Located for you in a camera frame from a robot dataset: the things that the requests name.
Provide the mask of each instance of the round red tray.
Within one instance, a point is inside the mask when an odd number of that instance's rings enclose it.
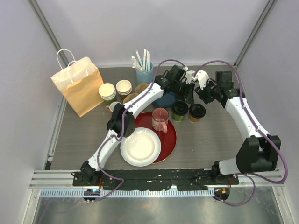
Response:
[[[177,132],[171,121],[167,124],[167,133],[158,132],[152,127],[152,112],[140,113],[135,119],[136,127],[145,127],[154,131],[161,141],[161,152],[159,157],[153,162],[162,162],[172,153],[177,143]]]

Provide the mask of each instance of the white wall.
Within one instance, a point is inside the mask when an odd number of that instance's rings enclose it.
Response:
[[[0,217],[19,224],[61,99],[50,79],[59,66],[27,1],[0,1],[0,30]]]
[[[99,67],[151,59],[235,62],[267,0],[38,0],[63,48]]]
[[[240,66],[250,107],[281,138],[286,186],[299,211],[299,1],[278,1]]]

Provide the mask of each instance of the blue cup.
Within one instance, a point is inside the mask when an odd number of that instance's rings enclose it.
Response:
[[[149,62],[149,63],[150,63],[150,70],[147,71],[147,72],[142,72],[142,71],[139,71],[138,69],[136,69],[137,85],[139,85],[140,83],[150,84],[153,81],[153,78],[154,78],[154,65],[153,65],[152,62]]]

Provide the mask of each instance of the gray wood tabletop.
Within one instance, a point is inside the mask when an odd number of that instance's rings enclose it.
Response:
[[[161,67],[158,74],[170,68]],[[211,78],[215,78],[216,71],[231,69],[215,65],[207,66],[204,70]],[[132,68],[101,68],[100,73],[105,83],[116,85],[119,80],[127,79],[133,89],[137,86],[135,70]],[[232,117],[217,101],[205,105],[197,94],[194,94],[194,100],[204,105],[206,115],[197,124],[191,123],[188,116],[180,123],[172,122],[177,131],[177,143],[166,160],[142,168],[134,167],[124,161],[118,146],[105,169],[211,168],[217,160],[235,157],[242,145],[242,138]],[[95,153],[107,134],[106,125],[111,118],[111,113],[105,107],[105,103],[102,103],[80,118],[69,104],[66,105],[51,169],[78,170]],[[144,111],[154,109],[150,105]]]

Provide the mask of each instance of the white bag handle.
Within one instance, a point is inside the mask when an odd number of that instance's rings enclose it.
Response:
[[[72,80],[72,78],[71,78],[71,75],[70,75],[70,69],[69,69],[69,66],[70,66],[70,64],[73,63],[73,62],[76,62],[76,60],[71,61],[71,62],[67,65],[67,74],[69,75],[69,78],[70,78],[70,80],[71,80],[71,83],[74,83],[74,82],[73,82],[73,80]]]
[[[63,51],[63,50],[66,50],[66,51],[70,52],[71,56],[73,57],[73,60],[75,61],[74,55],[73,55],[73,53],[71,53],[70,50],[68,50],[68,49],[60,49],[60,50],[57,52],[57,54],[56,54],[56,58],[57,58],[57,61],[58,61],[58,64],[59,64],[61,70],[62,70],[63,68],[62,68],[62,66],[61,66],[61,64],[60,64],[60,61],[59,61],[59,59],[58,59],[58,54],[59,54],[60,51]]]

